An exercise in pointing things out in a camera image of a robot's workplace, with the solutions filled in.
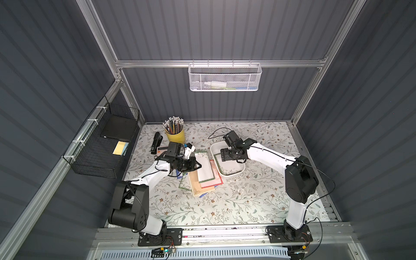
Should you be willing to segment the blue floral stationery paper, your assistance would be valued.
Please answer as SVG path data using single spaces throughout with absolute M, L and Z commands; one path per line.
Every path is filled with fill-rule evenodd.
M 182 179 L 182 173 L 179 170 L 176 170 L 176 178 L 177 179 Z

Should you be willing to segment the white plastic storage box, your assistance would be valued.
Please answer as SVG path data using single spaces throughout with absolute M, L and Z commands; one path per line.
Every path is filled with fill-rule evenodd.
M 214 166 L 221 177 L 231 178 L 243 173 L 245 170 L 245 164 L 223 157 L 223 149 L 228 151 L 228 146 L 225 141 L 220 141 L 210 146 Z

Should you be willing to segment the green floral paper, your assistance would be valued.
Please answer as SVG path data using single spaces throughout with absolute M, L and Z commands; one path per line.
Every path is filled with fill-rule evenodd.
M 214 180 L 209 154 L 206 151 L 197 151 L 195 157 L 198 163 L 201 164 L 201 168 L 197 170 L 198 181 L 204 183 Z
M 220 153 L 215 154 L 214 159 L 217 163 L 220 174 L 224 176 L 239 174 L 245 170 L 245 164 L 238 163 L 234 160 L 222 161 Z
M 180 180 L 180 183 L 179 183 L 179 188 L 186 192 L 192 191 L 192 187 L 189 181 L 188 174 L 182 176 L 182 179 Z

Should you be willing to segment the beige stationery paper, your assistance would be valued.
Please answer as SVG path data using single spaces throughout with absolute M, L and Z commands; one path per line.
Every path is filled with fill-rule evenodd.
M 206 194 L 215 190 L 213 186 L 202 188 L 201 184 L 198 181 L 198 174 L 196 171 L 189 172 L 187 176 L 188 176 L 188 179 L 191 185 L 191 191 L 194 197 L 199 197 L 203 194 Z

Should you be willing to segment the pink red-edged stationery paper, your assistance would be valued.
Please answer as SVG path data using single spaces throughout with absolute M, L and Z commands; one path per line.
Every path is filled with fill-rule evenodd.
M 213 171 L 215 179 L 208 181 L 208 182 L 200 183 L 202 188 L 207 188 L 207 187 L 212 187 L 212 186 L 215 187 L 215 186 L 223 184 L 222 178 L 216 168 L 215 162 L 213 160 L 210 160 L 210 163 L 211 163 L 211 167 L 212 167 L 212 171 Z

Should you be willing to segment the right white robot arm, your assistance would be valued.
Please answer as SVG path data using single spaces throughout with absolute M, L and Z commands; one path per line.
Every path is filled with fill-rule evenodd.
M 244 163 L 247 160 L 262 163 L 278 173 L 285 180 L 286 194 L 290 198 L 288 215 L 284 222 L 291 231 L 305 225 L 307 202 L 316 192 L 319 180 L 310 161 L 305 156 L 291 157 L 273 151 L 253 139 L 242 140 L 229 133 L 223 137 L 227 148 L 221 149 L 221 160 Z

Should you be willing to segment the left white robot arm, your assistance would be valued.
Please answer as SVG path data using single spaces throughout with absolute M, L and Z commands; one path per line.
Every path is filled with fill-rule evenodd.
M 150 191 L 171 172 L 193 172 L 202 168 L 194 155 L 195 147 L 170 142 L 167 150 L 155 157 L 153 164 L 140 176 L 118 183 L 110 204 L 108 223 L 143 232 L 163 235 L 166 224 L 149 213 Z

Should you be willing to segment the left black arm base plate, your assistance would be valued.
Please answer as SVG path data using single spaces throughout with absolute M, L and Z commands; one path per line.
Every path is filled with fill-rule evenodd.
M 140 232 L 139 247 L 168 247 L 170 245 L 178 246 L 182 244 L 183 229 L 168 228 L 162 230 L 161 235 L 150 235 Z

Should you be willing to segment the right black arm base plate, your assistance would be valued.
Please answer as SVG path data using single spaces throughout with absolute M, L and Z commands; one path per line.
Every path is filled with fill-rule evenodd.
M 295 230 L 290 225 L 270 225 L 265 228 L 270 243 L 306 243 L 313 241 L 312 234 L 307 225 Z

